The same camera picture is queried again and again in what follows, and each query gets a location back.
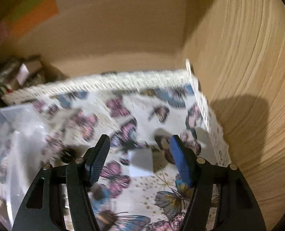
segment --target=blue gripper pad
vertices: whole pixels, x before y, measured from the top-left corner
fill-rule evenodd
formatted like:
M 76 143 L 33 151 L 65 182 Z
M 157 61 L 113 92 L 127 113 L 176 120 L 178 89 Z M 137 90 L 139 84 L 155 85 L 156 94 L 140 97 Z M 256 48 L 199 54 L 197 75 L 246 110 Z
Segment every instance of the blue gripper pad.
M 177 135 L 170 138 L 170 151 L 182 181 L 192 187 L 195 161 L 197 159 L 195 153 L 190 148 L 186 148 Z

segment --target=dark round object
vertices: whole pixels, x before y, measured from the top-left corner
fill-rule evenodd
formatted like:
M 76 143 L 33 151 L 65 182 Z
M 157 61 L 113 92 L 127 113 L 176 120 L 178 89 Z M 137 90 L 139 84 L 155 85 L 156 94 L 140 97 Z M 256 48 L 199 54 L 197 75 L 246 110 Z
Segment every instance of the dark round object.
M 60 153 L 60 159 L 63 163 L 70 163 L 76 157 L 76 151 L 72 148 L 65 148 Z

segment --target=silver screw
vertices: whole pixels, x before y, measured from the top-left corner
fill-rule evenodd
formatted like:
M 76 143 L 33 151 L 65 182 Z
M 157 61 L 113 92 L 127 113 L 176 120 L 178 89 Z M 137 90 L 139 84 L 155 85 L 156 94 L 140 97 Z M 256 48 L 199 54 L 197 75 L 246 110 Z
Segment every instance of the silver screw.
M 202 157 L 197 158 L 197 163 L 203 164 L 205 163 L 205 160 Z
M 237 170 L 237 166 L 235 165 L 235 164 L 230 164 L 230 168 L 232 169 L 232 170 Z
M 49 164 L 49 163 L 46 163 L 46 164 L 44 164 L 44 165 L 42 166 L 42 168 L 43 168 L 44 170 L 48 170 L 50 167 L 51 167 L 51 164 Z
M 84 158 L 82 158 L 82 157 L 78 157 L 78 158 L 75 159 L 75 163 L 77 163 L 77 164 L 80 164 L 83 161 L 84 161 Z

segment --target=lace trim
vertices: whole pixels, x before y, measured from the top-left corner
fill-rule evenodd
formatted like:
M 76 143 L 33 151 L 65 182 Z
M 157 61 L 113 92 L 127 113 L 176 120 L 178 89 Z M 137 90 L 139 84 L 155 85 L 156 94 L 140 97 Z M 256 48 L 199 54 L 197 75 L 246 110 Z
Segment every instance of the lace trim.
M 12 105 L 43 96 L 54 96 L 82 90 L 89 92 L 143 90 L 147 88 L 185 85 L 190 82 L 197 97 L 197 105 L 201 111 L 206 130 L 210 134 L 217 162 L 221 166 L 227 166 L 231 163 L 231 160 L 228 153 L 228 145 L 223 139 L 222 127 L 217 122 L 214 111 L 208 107 L 206 97 L 199 91 L 198 80 L 191 72 L 191 65 L 188 59 L 185 64 L 186 69 L 175 71 L 122 72 L 117 74 L 84 76 L 61 82 L 47 83 L 16 90 L 13 93 L 6 94 L 3 100 L 8 105 Z

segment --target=clear plastic container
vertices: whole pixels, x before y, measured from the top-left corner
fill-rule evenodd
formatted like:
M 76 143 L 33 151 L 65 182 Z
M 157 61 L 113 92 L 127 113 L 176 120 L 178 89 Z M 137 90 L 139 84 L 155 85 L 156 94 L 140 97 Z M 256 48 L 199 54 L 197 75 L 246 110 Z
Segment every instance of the clear plastic container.
M 46 129 L 31 104 L 0 109 L 0 221 L 9 230 L 41 168 Z

